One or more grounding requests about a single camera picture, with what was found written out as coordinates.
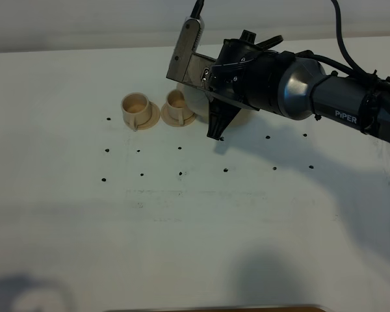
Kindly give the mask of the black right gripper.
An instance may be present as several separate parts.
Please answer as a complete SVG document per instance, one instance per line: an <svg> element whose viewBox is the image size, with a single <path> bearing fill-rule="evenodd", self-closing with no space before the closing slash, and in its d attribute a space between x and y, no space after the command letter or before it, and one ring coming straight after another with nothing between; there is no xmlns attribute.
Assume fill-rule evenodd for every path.
<svg viewBox="0 0 390 312"><path fill-rule="evenodd" d="M244 30L240 38L225 39L211 66L208 79L209 119L207 137L220 140L241 109L279 114L278 86L295 60L291 52L273 48L281 35L255 43L256 34Z"/></svg>

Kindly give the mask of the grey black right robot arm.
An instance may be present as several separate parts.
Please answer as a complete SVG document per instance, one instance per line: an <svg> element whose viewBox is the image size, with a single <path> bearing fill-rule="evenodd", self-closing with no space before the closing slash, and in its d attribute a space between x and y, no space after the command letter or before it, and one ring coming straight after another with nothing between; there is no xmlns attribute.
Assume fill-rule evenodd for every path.
<svg viewBox="0 0 390 312"><path fill-rule="evenodd" d="M390 143L390 77L359 73L312 51L278 53L275 36L256 43L243 31L224 40L210 69L209 138L222 133L242 109L291 120L329 118Z"/></svg>

